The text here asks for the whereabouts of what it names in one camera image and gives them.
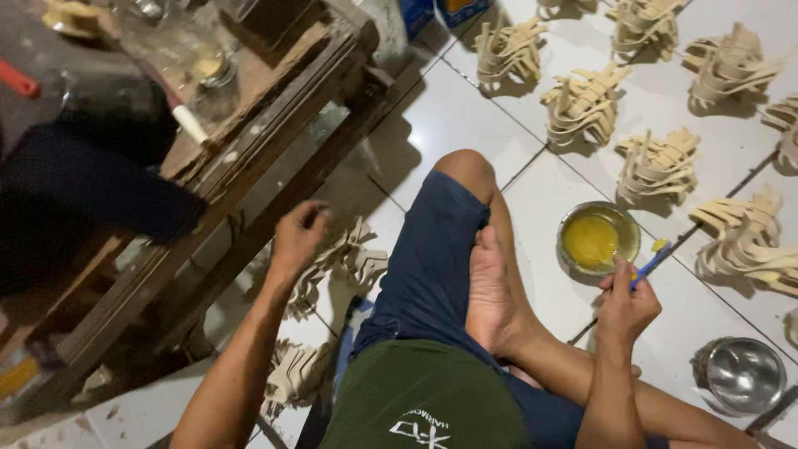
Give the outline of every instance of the tool handle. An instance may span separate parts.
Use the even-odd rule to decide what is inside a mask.
[[[2,59],[0,59],[0,81],[23,97],[35,98],[39,95],[39,83],[21,74]]]
[[[670,246],[671,244],[668,243],[668,245],[666,245],[663,249],[657,251],[657,254],[654,254],[654,258],[651,259],[651,261],[648,264],[645,264],[643,268],[640,268],[638,270],[638,276],[632,280],[631,284],[629,284],[630,292],[634,291],[634,288],[637,287],[640,279],[642,279],[644,276],[647,276],[648,273],[654,270],[654,267],[656,267],[659,264],[660,260],[662,260],[663,258],[667,257],[670,254]]]

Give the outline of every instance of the yellow liquid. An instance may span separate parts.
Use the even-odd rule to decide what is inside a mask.
[[[618,250],[618,233],[602,218],[581,217],[565,228],[563,245],[577,264],[598,267],[611,264],[612,255]]]

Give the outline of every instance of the wooden workbench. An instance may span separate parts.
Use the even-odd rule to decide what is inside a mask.
[[[346,0],[340,6],[333,4],[327,9],[326,19],[304,33],[276,64],[264,62],[247,47],[241,47],[242,105],[229,121],[209,129],[221,150],[202,149],[180,136],[163,166],[164,177],[208,202],[199,225],[168,247],[144,248],[116,276],[113,285],[55,348],[63,366],[46,373],[37,385],[14,399],[13,407],[2,416],[7,423],[52,411],[79,392],[82,381],[102,363],[122,332],[174,279],[180,267],[322,107],[343,99],[350,109],[347,118],[254,219],[194,293],[166,308],[178,312],[159,316],[158,332],[141,342],[131,357],[146,359],[173,349],[273,237],[277,220],[310,197],[387,112],[396,95],[388,77],[367,67],[369,55],[376,48],[377,31],[360,10]],[[57,320],[59,309],[67,307],[81,286],[107,267],[127,241],[120,237],[109,240],[84,273],[60,295],[43,322]],[[40,332],[35,335],[42,338]]]

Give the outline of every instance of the dark green t-shirt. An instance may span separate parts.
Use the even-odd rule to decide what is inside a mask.
[[[321,447],[528,447],[503,380],[462,349],[384,341],[349,366]]]

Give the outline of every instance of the hand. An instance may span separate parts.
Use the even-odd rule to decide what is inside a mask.
[[[613,345],[631,355],[634,341],[662,312],[657,295],[648,280],[640,279],[635,290],[629,291],[634,277],[634,266],[616,256],[615,273],[605,277],[598,286],[604,290],[598,311],[596,340],[599,344]]]
[[[313,261],[317,247],[324,241],[330,217],[324,201],[299,203],[277,223],[271,266],[292,276],[301,273]]]

